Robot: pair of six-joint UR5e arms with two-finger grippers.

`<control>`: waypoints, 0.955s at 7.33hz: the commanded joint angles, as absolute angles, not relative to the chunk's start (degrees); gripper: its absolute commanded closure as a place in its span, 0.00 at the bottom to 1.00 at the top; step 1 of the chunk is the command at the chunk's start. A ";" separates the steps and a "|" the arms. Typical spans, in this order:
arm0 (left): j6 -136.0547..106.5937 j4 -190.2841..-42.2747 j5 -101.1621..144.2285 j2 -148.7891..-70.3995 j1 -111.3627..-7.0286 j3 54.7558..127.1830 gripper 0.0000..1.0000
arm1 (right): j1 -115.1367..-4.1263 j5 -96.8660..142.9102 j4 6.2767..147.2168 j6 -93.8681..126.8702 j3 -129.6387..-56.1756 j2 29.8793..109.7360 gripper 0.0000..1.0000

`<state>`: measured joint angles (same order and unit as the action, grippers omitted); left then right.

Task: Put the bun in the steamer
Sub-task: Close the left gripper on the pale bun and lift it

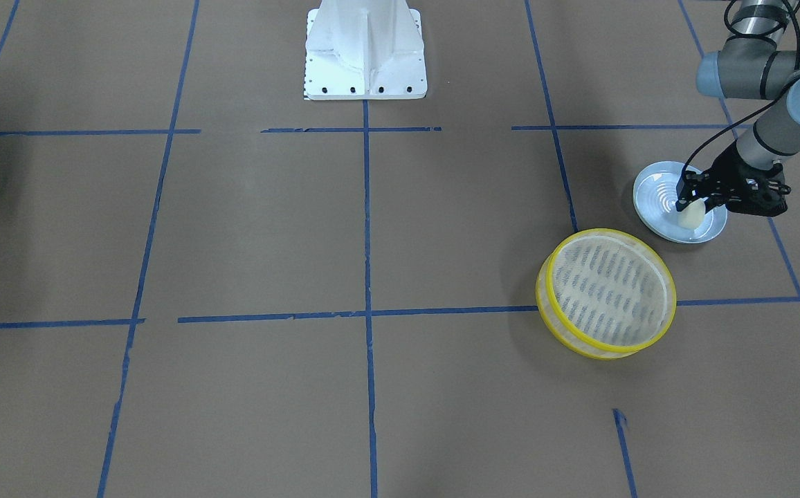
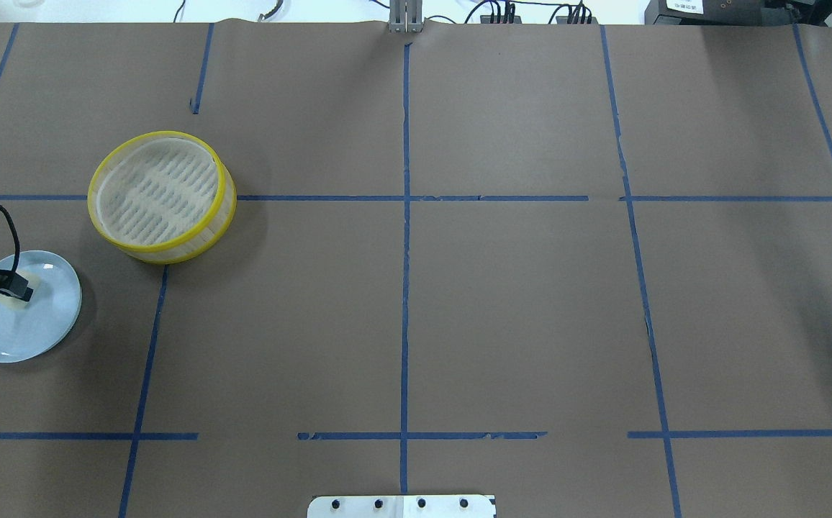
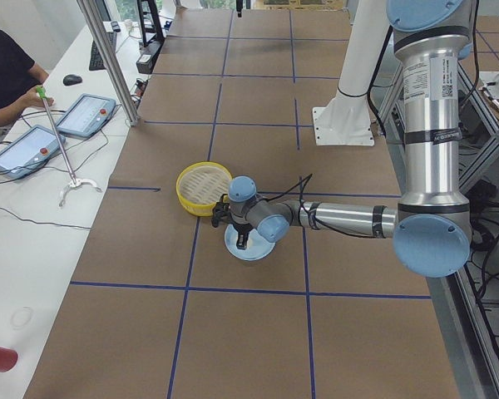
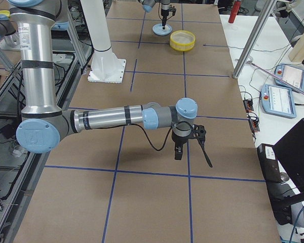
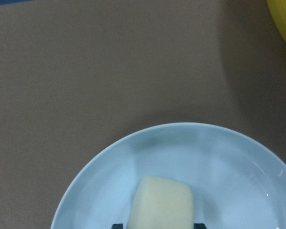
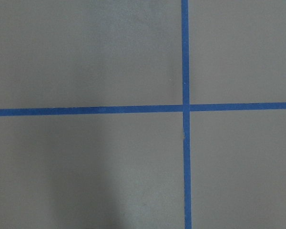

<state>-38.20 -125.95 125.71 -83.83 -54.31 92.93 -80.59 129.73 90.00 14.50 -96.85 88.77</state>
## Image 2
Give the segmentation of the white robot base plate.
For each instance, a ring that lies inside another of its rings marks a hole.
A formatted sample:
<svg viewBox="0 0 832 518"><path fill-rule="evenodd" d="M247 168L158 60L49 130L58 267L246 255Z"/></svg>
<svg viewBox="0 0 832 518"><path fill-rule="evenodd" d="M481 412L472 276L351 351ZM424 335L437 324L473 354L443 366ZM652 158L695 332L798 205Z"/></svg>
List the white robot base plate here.
<svg viewBox="0 0 832 518"><path fill-rule="evenodd" d="M494 497L482 494L321 496L307 507L307 517L496 516Z"/></svg>

